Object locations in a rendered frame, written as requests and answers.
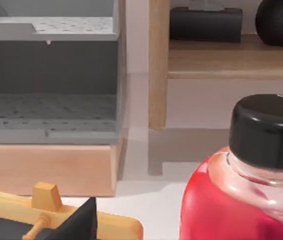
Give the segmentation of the black tissue box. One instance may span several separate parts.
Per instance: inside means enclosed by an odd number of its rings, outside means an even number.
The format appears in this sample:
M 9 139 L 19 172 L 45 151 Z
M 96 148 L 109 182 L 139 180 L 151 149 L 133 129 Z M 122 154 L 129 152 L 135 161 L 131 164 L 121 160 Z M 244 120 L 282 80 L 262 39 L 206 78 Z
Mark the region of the black tissue box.
M 243 10 L 240 8 L 204 11 L 174 7 L 169 14 L 169 38 L 181 41 L 239 43 L 242 22 Z

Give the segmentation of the grey pierced drawer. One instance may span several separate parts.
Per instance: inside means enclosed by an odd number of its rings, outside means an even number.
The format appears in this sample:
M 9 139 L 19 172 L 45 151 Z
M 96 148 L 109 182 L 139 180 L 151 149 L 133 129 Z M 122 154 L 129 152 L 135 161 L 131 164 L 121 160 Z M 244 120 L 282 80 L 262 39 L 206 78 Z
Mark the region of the grey pierced drawer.
M 126 0 L 0 0 L 0 145 L 113 145 Z

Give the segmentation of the round black vase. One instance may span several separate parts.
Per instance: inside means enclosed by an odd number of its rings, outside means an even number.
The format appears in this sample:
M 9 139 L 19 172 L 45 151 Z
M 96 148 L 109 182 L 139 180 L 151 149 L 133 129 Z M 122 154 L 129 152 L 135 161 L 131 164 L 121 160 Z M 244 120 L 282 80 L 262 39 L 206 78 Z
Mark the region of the round black vase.
M 283 47 L 283 0 L 262 0 L 255 15 L 255 28 L 265 45 Z

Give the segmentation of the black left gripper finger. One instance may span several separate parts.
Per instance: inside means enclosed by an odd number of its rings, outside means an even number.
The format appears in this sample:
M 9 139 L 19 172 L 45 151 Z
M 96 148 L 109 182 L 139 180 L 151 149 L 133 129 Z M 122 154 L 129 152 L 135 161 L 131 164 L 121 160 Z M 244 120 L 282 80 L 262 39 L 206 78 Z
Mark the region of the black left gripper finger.
M 89 198 L 44 240 L 97 240 L 97 203 Z

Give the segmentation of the pale wooden drawer front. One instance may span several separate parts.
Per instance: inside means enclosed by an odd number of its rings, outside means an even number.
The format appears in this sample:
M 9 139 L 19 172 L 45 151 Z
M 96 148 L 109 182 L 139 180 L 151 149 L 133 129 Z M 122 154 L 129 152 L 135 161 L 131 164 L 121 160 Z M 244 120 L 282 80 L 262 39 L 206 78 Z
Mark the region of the pale wooden drawer front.
M 0 145 L 0 192 L 31 195 L 38 182 L 62 196 L 112 197 L 123 139 L 115 145 Z

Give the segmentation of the wooden framed blackboard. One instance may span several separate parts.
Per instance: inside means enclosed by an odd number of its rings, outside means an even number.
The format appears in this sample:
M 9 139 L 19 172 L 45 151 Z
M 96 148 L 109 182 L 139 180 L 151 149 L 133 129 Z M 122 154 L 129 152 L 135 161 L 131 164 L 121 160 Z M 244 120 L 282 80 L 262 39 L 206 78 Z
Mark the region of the wooden framed blackboard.
M 55 184 L 37 183 L 30 198 L 0 192 L 0 240 L 44 240 L 78 208 L 62 203 Z M 144 228 L 135 218 L 97 210 L 96 240 L 144 240 Z

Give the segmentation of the wooden open shelf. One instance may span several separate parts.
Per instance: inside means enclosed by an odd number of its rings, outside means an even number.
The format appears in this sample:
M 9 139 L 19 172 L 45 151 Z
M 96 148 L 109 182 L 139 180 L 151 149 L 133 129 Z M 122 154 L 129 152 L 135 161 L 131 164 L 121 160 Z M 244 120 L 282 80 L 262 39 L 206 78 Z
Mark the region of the wooden open shelf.
M 170 41 L 170 1 L 148 2 L 150 129 L 227 129 L 241 97 L 283 94 L 283 48 L 253 34 L 241 43 Z

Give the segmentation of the red bottle with black cap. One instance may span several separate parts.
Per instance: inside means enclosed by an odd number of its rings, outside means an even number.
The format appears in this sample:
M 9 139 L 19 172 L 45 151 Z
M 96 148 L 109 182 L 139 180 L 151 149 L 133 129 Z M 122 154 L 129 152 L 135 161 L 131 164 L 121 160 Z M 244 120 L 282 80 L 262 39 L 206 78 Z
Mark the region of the red bottle with black cap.
M 240 99 L 182 198 L 179 240 L 283 240 L 283 95 Z

